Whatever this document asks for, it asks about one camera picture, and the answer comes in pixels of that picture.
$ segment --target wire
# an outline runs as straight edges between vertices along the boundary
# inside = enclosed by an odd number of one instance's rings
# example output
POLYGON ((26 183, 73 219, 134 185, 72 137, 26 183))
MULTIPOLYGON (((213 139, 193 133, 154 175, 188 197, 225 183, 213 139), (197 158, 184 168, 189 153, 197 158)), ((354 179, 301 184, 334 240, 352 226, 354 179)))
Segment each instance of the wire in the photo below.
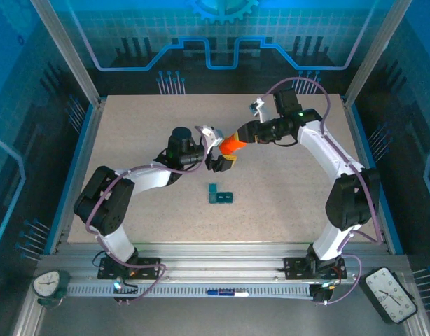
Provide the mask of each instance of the wire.
POLYGON ((338 274, 338 281, 340 282, 338 285, 341 284, 341 277, 342 277, 342 271, 339 270, 337 267, 332 268, 333 271, 335 271, 336 274, 338 274))
POLYGON ((138 286, 135 286, 135 285, 130 285, 129 283, 126 283, 126 280, 122 280, 122 282, 123 282, 123 284, 125 285, 125 286, 127 286, 127 287, 131 287, 131 288, 136 288, 136 289, 139 289, 139 287, 138 286))
POLYGON ((95 255, 95 257, 92 259, 92 265, 94 265, 95 267, 98 267, 98 265, 96 265, 95 264, 95 260, 102 254, 102 253, 104 253, 105 252, 105 250, 103 250, 103 251, 100 251, 99 253, 97 253, 96 255, 95 255))
POLYGON ((276 145, 276 146, 280 146, 280 147, 292 147, 292 146, 294 146, 294 145, 297 145, 298 143, 299 143, 299 141, 298 140, 296 140, 296 141, 294 141, 294 142, 292 142, 292 143, 287 143, 287 144, 284 144, 284 145, 281 145, 280 143, 276 143, 276 141, 275 140, 273 140, 273 141, 271 141, 274 145, 276 145))
POLYGON ((142 165, 142 166, 137 166, 137 167, 133 167, 131 169, 128 169, 126 171, 124 171, 122 174, 120 174, 119 176, 117 176, 106 188, 106 190, 102 193, 102 195, 100 196, 100 198, 98 199, 97 203, 95 204, 94 208, 92 209, 92 211, 89 214, 88 219, 86 220, 85 223, 85 229, 87 232, 96 235, 97 238, 97 242, 98 244, 100 244, 100 246, 106 251, 106 254, 111 257, 114 261, 116 261, 117 263, 119 263, 122 266, 128 267, 128 268, 135 268, 137 270, 141 270, 141 269, 145 269, 145 268, 152 268, 152 267, 159 267, 159 269, 162 269, 161 273, 159 274, 158 278, 151 284, 151 286, 149 286, 141 295, 139 295, 138 297, 132 299, 132 300, 126 300, 125 303, 128 305, 130 302, 134 302, 137 300, 142 299, 145 295, 147 295, 148 293, 150 293, 153 288, 159 283, 159 281, 161 280, 161 278, 164 276, 165 272, 167 271, 167 266, 165 264, 154 264, 154 265, 134 265, 134 264, 128 264, 120 259, 118 259, 117 257, 115 257, 110 250, 108 249, 108 247, 106 246, 106 244, 103 242, 102 238, 99 235, 99 231, 97 229, 92 229, 90 227, 90 224, 92 222, 92 219, 94 218, 95 214, 97 213, 98 208, 100 208, 100 206, 102 205, 103 201, 105 200, 106 196, 111 192, 112 188, 117 184, 117 182, 119 182, 119 180, 123 179, 125 176, 127 176, 129 173, 131 172, 135 172, 137 170, 141 170, 141 169, 159 169, 159 170, 166 170, 168 172, 172 172, 172 173, 178 173, 178 174, 189 174, 189 173, 193 173, 196 172, 197 170, 199 170, 201 167, 203 167, 204 162, 206 161, 207 158, 207 142, 206 139, 204 137, 204 134, 202 133, 202 127, 200 126, 195 126, 195 129, 201 134, 202 137, 202 144, 204 146, 204 155, 202 158, 202 161, 200 162, 200 164, 192 169, 192 170, 177 170, 177 169, 172 169, 172 168, 168 168, 168 167, 164 167, 164 166, 160 166, 160 165, 156 165, 156 164, 146 164, 146 165, 142 165))
POLYGON ((62 304, 62 301, 63 301, 63 297, 61 297, 60 299, 58 299, 58 300, 56 300, 55 301, 55 304, 52 304, 52 305, 47 305, 47 306, 43 306, 46 310, 54 310, 54 309, 56 309, 56 308, 58 308, 61 304, 62 304))
POLYGON ((328 301, 328 302, 324 301, 324 303, 322 303, 322 304, 316 302, 317 305, 326 306, 326 305, 331 305, 333 303, 339 302, 342 299, 346 298, 355 289, 356 285, 358 285, 358 282, 360 281, 360 278, 361 278, 361 271, 363 270, 363 265, 361 264, 360 258, 358 258, 358 256, 356 256, 354 254, 343 254, 342 256, 344 258, 355 258, 356 261, 358 262, 358 275, 357 275, 354 283, 352 284, 352 287, 343 296, 339 297, 338 299, 336 299, 334 301, 328 301))
POLYGON ((185 171, 188 171, 188 170, 190 170, 190 169, 194 168, 194 166, 196 166, 196 163, 192 164, 191 166, 188 166, 188 167, 187 167, 187 168, 185 168, 184 170, 185 170, 185 171))
POLYGON ((352 230, 352 231, 349 232, 349 234, 340 243, 340 245, 338 247, 338 252, 341 254, 342 248, 350 240, 350 238, 352 237, 351 234, 353 234, 353 233, 357 233, 359 235, 362 235, 363 237, 365 237, 366 239, 369 239, 374 244, 380 245, 383 242, 383 236, 382 236, 382 231, 381 231, 381 227, 380 227, 380 222, 378 220, 377 214, 375 213, 375 207, 374 207, 374 204, 372 202, 372 197, 370 196, 369 188, 366 185, 366 182, 364 181, 364 178, 360 174, 359 170, 350 162, 350 160, 347 158, 347 156, 335 145, 335 143, 330 139, 330 137, 327 134, 325 134, 325 127, 324 126, 325 126, 328 114, 330 113, 330 110, 331 110, 331 101, 330 101, 330 97, 328 96, 328 93, 327 93, 326 89, 324 89, 324 87, 321 84, 319 84, 315 80, 312 80, 311 78, 306 78, 306 77, 288 77, 288 78, 282 79, 281 81, 279 81, 276 84, 274 84, 261 97, 261 99, 264 100, 272 91, 274 91, 275 88, 277 88, 281 84, 283 84, 285 82, 288 82, 288 81, 296 81, 296 80, 297 81, 307 81, 309 83, 312 83, 314 86, 316 86, 317 88, 319 88, 321 90, 321 92, 324 94, 324 96, 326 97, 327 108, 326 108, 326 112, 325 112, 324 116, 321 119, 321 124, 320 124, 321 133, 322 133, 323 137, 325 138, 325 140, 327 141, 327 143, 346 162, 346 164, 349 165, 350 169, 354 172, 354 174, 356 175, 356 177, 360 181, 360 184, 363 187, 364 195, 366 196, 366 201, 367 201, 368 206, 369 206, 370 215, 372 217, 372 221, 373 221, 373 225, 374 225, 375 236, 377 237, 377 239, 373 239, 371 236, 367 235, 366 233, 364 233, 362 231, 352 230))

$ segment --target teal block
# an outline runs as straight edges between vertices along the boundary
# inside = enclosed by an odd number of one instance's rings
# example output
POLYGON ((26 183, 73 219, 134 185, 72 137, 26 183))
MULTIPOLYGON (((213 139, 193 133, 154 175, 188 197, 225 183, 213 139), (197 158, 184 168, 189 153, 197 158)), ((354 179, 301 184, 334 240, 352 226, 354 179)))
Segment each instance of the teal block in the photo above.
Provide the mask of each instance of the teal block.
POLYGON ((218 192, 216 194, 216 202, 222 204, 233 203, 234 195, 231 192, 218 192))
POLYGON ((216 193, 216 191, 217 191, 216 183, 210 183, 209 184, 209 193, 216 193))
POLYGON ((216 201, 216 192, 211 192, 209 194, 209 203, 210 204, 216 204, 217 203, 217 201, 216 201))

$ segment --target gear logo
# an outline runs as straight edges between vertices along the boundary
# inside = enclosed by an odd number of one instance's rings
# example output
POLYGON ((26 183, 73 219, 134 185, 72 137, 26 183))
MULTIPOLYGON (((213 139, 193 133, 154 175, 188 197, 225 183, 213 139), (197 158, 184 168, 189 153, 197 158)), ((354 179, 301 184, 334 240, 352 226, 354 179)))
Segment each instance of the gear logo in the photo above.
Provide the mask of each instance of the gear logo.
POLYGON ((209 19, 210 23, 220 25, 236 19, 242 20, 245 13, 250 14, 252 7, 258 5, 258 0, 187 0, 193 12, 200 14, 201 20, 209 19))

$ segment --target clock face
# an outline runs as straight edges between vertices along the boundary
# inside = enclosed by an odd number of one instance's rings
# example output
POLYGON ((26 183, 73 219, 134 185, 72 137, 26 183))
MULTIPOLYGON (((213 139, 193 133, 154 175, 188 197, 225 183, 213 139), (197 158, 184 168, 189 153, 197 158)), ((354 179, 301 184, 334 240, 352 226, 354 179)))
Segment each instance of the clock face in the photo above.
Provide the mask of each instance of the clock face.
POLYGON ((35 278, 33 288, 36 294, 46 298, 55 293, 59 284, 60 273, 58 271, 51 271, 35 278))
POLYGON ((417 307, 386 267, 368 275, 366 284, 394 323, 417 312, 417 307))

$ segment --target clock hand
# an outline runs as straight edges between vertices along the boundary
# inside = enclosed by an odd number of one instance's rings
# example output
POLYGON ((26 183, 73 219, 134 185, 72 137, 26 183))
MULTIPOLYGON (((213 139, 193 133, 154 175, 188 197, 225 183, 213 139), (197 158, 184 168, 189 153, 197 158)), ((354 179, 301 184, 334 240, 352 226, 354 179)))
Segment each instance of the clock hand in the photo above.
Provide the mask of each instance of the clock hand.
POLYGON ((396 304, 398 304, 400 306, 400 303, 398 303, 398 301, 396 300, 396 298, 392 295, 389 295, 391 297, 391 299, 393 299, 394 301, 396 301, 396 304))
POLYGON ((389 293, 384 292, 383 290, 379 290, 379 292, 385 294, 386 296, 384 297, 384 299, 382 299, 382 301, 385 301, 386 298, 388 297, 389 293))

